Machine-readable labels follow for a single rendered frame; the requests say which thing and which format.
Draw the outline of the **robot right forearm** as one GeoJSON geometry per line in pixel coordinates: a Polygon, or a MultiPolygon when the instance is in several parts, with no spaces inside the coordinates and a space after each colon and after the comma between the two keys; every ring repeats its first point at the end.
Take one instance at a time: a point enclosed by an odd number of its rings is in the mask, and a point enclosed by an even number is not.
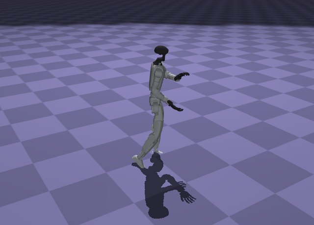
{"type": "Polygon", "coordinates": [[[154,90],[154,95],[157,99],[160,99],[161,101],[165,102],[166,104],[168,104],[167,101],[170,100],[165,95],[163,95],[161,92],[159,92],[159,90],[154,90]]]}

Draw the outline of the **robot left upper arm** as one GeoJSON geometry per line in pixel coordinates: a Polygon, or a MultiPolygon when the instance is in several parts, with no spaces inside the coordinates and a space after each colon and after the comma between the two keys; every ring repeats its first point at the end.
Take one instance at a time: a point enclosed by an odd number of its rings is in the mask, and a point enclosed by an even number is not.
{"type": "MultiPolygon", "coordinates": [[[[165,67],[164,67],[165,68],[165,67]]],[[[165,68],[165,76],[164,76],[164,78],[168,78],[167,76],[168,76],[168,74],[169,74],[169,72],[166,70],[166,68],[165,68]]]]}

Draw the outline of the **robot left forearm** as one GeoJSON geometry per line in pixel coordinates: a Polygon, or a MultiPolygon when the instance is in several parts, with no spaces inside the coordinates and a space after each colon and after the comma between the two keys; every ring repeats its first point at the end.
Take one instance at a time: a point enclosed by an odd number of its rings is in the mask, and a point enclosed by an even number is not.
{"type": "MultiPolygon", "coordinates": [[[[174,74],[172,74],[172,73],[169,72],[169,74],[168,74],[167,77],[168,77],[168,79],[171,79],[171,80],[175,81],[175,80],[174,80],[174,77],[176,77],[176,75],[174,75],[174,74]]],[[[180,79],[179,79],[179,80],[176,80],[176,81],[180,81],[180,79]]]]}

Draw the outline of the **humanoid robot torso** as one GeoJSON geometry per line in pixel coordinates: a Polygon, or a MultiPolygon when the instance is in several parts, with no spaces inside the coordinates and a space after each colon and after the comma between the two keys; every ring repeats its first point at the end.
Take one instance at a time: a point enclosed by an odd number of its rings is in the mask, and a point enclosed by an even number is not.
{"type": "MultiPolygon", "coordinates": [[[[154,72],[155,72],[156,68],[160,68],[160,69],[162,69],[162,72],[163,72],[162,78],[161,78],[160,83],[159,83],[159,86],[157,87],[157,89],[160,91],[161,86],[162,86],[162,82],[163,82],[163,79],[164,79],[164,76],[165,76],[165,68],[164,68],[164,64],[163,63],[162,63],[162,65],[160,65],[161,63],[159,63],[158,65],[153,65],[153,62],[151,64],[151,70],[150,70],[149,90],[151,91],[151,89],[152,89],[152,84],[153,84],[153,81],[154,81],[154,72]]],[[[157,103],[160,105],[160,99],[157,99],[155,97],[155,95],[153,95],[152,92],[151,92],[151,95],[150,95],[150,98],[149,98],[150,106],[155,101],[157,101],[157,103]]]]}

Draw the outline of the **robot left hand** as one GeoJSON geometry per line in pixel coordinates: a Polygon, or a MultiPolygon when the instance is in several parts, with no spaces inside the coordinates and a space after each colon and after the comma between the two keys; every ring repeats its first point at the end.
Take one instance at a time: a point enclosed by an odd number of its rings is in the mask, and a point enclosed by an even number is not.
{"type": "Polygon", "coordinates": [[[187,76],[187,75],[189,75],[189,73],[186,73],[186,72],[185,73],[180,73],[180,74],[176,75],[176,77],[174,77],[174,80],[175,81],[179,80],[179,79],[181,79],[182,76],[185,76],[185,75],[187,76]]]}

